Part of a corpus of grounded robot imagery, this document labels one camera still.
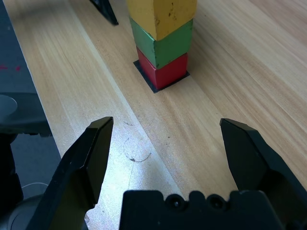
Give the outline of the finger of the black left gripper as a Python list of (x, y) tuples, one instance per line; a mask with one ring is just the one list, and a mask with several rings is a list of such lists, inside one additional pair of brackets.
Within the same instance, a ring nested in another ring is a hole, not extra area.
[(118, 21), (109, 0), (90, 0), (90, 2), (112, 25), (118, 25)]

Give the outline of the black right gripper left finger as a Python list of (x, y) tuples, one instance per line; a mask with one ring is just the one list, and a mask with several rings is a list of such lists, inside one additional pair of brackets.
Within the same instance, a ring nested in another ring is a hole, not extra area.
[(27, 229), (81, 230), (98, 203), (106, 174), (113, 118), (93, 121), (63, 155)]

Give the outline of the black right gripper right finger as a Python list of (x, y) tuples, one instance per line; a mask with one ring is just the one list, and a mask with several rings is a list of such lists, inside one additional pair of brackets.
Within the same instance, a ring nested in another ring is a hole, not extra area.
[(287, 230), (307, 228), (307, 191), (282, 157), (246, 124), (220, 120), (228, 166), (240, 191), (262, 191)]

